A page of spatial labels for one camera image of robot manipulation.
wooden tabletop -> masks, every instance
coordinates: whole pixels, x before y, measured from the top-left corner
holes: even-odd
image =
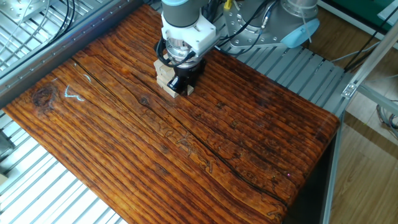
[[[280,223],[339,119],[217,51],[156,83],[142,6],[3,110],[129,223]]]

metal bracket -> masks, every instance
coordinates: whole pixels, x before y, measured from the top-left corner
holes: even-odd
[[[349,83],[346,88],[343,90],[343,93],[341,94],[341,96],[350,99],[351,97],[353,97],[356,89],[358,89],[358,86],[354,83]]]

yellow cable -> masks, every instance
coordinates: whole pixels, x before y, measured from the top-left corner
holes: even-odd
[[[232,0],[227,0],[227,2],[224,5],[224,9],[231,9],[232,6]]]

wooden floor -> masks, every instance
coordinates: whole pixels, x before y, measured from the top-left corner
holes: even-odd
[[[319,19],[310,50],[328,60],[359,50],[370,38],[323,9]],[[336,64],[344,67],[348,60]],[[390,50],[368,80],[397,74],[397,60],[397,50]],[[398,99],[398,78],[367,85]],[[347,112],[330,223],[398,223],[398,141],[380,124],[376,104],[363,95],[354,97]]]

green panel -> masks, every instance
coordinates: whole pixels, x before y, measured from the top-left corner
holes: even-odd
[[[335,4],[351,11],[353,14],[367,20],[368,22],[380,26],[383,20],[379,14],[383,9],[390,5],[394,0],[332,0]],[[383,29],[389,30],[391,26],[386,24]]]

